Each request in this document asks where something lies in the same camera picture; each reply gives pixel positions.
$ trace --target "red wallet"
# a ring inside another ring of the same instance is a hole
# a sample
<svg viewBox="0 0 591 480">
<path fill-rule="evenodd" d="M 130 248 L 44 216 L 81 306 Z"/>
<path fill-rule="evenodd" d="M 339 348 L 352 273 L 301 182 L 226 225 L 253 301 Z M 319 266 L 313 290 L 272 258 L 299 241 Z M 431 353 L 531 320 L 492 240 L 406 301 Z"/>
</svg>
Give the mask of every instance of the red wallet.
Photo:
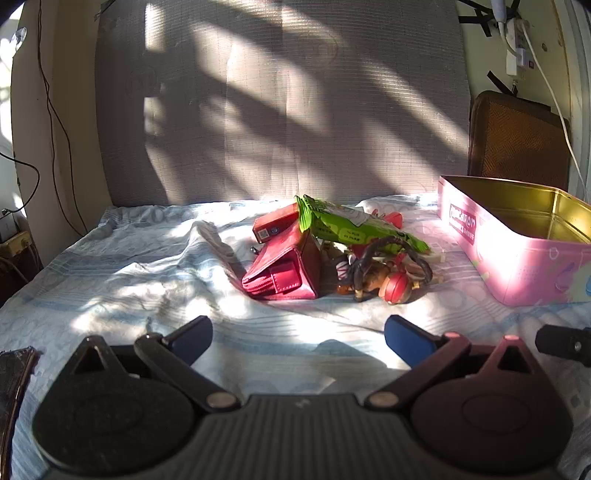
<svg viewBox="0 0 591 480">
<path fill-rule="evenodd" d="M 309 230 L 295 221 L 269 240 L 242 279 L 242 287 L 260 300 L 318 297 L 320 249 Z"/>
</svg>

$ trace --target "green plastic wrapper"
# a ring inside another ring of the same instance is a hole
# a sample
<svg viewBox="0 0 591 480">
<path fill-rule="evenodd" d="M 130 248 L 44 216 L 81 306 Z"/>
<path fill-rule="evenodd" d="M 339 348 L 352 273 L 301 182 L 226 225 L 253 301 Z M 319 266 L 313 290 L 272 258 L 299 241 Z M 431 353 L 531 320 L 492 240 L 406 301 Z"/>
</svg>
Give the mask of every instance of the green plastic wrapper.
<svg viewBox="0 0 591 480">
<path fill-rule="evenodd" d="M 337 203 L 316 200 L 304 195 L 295 197 L 300 213 L 300 230 L 311 229 L 318 238 L 345 245 L 365 245 L 375 238 L 398 236 L 417 252 L 424 253 L 429 246 L 410 233 L 368 213 Z M 384 250 L 396 254 L 399 245 L 388 245 Z"/>
</svg>

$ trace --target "bed sheet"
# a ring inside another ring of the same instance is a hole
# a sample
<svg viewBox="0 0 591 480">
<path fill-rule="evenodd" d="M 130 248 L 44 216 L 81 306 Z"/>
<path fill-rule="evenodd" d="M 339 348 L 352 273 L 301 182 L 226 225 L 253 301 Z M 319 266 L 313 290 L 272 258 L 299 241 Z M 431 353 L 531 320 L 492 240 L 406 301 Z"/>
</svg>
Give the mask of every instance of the bed sheet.
<svg viewBox="0 0 591 480">
<path fill-rule="evenodd" d="M 312 301 L 262 303 L 237 288 L 254 260 L 254 219 L 288 202 L 246 201 L 108 209 L 99 226 L 51 262 L 0 309 L 0 349 L 42 352 L 13 439 L 12 477 L 46 470 L 31 420 L 75 347 L 87 335 L 113 345 L 146 331 L 167 334 L 198 315 L 214 322 L 213 344 L 193 365 L 242 398 L 252 393 L 345 393 L 364 398 L 408 367 L 385 345 L 385 319 L 398 313 L 435 334 L 474 342 L 520 335 L 535 353 L 545 323 L 591 326 L 591 303 L 512 309 L 498 303 L 437 218 L 436 196 L 384 197 L 366 210 L 397 210 L 404 229 L 444 261 L 445 282 L 410 304 L 356 304 L 335 293 Z M 576 479 L 591 463 L 591 374 L 574 362 L 537 355 L 571 409 L 576 430 L 560 464 Z"/>
</svg>

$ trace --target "open metal box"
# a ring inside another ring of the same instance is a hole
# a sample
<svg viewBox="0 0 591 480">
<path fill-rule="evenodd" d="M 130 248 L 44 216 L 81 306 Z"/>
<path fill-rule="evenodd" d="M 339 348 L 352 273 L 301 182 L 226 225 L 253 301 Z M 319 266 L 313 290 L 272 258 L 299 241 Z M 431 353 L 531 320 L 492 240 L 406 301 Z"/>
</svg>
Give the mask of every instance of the open metal box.
<svg viewBox="0 0 591 480">
<path fill-rule="evenodd" d="M 500 302 L 591 301 L 591 207 L 553 187 L 442 176 L 439 216 Z"/>
</svg>

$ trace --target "red ball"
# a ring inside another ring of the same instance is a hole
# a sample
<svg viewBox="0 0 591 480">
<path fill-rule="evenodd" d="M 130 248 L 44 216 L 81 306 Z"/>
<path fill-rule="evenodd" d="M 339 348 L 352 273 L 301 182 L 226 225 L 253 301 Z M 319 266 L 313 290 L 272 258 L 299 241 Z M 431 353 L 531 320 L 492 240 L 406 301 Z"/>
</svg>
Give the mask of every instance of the red ball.
<svg viewBox="0 0 591 480">
<path fill-rule="evenodd" d="M 379 289 L 379 296 L 390 304 L 404 303 L 410 298 L 413 290 L 408 275 L 396 272 L 388 276 Z"/>
</svg>

